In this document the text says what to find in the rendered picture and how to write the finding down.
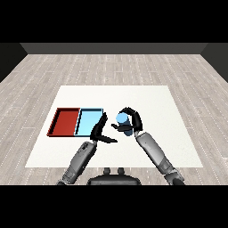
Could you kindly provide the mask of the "small blue can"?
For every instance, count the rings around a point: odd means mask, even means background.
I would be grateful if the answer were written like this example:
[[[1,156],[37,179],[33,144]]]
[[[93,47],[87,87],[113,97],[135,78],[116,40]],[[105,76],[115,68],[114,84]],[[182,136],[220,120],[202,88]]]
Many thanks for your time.
[[[129,118],[127,116],[127,114],[125,112],[122,112],[122,113],[119,113],[117,116],[116,116],[116,120],[118,122],[118,124],[120,126],[124,126],[124,125],[127,125],[127,126],[130,126],[130,121],[129,121]],[[124,134],[126,136],[131,136],[133,134],[133,130],[130,129],[128,131],[125,131]]]

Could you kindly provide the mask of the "dark grey robot body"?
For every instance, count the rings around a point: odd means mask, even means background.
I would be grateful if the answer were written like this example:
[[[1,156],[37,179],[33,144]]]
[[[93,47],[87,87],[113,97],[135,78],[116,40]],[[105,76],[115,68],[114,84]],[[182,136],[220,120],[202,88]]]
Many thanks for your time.
[[[126,175],[123,167],[118,168],[116,175],[112,175],[110,168],[105,167],[103,174],[90,178],[87,185],[141,185],[141,182],[136,177]]]

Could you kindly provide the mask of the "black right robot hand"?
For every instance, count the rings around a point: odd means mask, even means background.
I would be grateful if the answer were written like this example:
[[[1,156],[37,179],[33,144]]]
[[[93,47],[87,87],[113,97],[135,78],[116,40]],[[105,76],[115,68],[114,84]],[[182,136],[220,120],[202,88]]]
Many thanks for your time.
[[[118,114],[125,114],[127,117],[132,118],[132,122],[124,121],[118,124],[112,124],[111,126],[117,129],[119,132],[125,132],[133,130],[135,133],[138,133],[143,130],[143,123],[139,113],[136,110],[133,110],[130,107],[125,107]]]

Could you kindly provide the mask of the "red shallow open box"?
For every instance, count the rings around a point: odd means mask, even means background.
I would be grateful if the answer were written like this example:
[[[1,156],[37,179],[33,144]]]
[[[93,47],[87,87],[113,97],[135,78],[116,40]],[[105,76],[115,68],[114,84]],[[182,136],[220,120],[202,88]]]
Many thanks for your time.
[[[47,132],[49,137],[74,137],[80,108],[58,108]]]

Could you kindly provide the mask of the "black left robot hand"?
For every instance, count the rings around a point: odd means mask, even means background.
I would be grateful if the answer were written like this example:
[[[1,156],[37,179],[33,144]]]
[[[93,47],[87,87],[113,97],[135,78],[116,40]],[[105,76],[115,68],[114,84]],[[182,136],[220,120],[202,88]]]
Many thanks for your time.
[[[111,139],[108,136],[102,135],[102,130],[108,120],[107,114],[103,113],[99,121],[94,125],[92,132],[90,134],[90,139],[93,142],[104,142],[104,143],[116,143],[116,139]]]

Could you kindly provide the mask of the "light blue shallow open box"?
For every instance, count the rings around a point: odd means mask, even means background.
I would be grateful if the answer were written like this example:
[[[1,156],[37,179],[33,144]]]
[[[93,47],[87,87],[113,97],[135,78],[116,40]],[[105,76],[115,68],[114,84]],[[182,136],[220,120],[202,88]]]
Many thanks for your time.
[[[89,137],[102,114],[102,108],[82,108],[77,118],[74,135],[76,137]]]

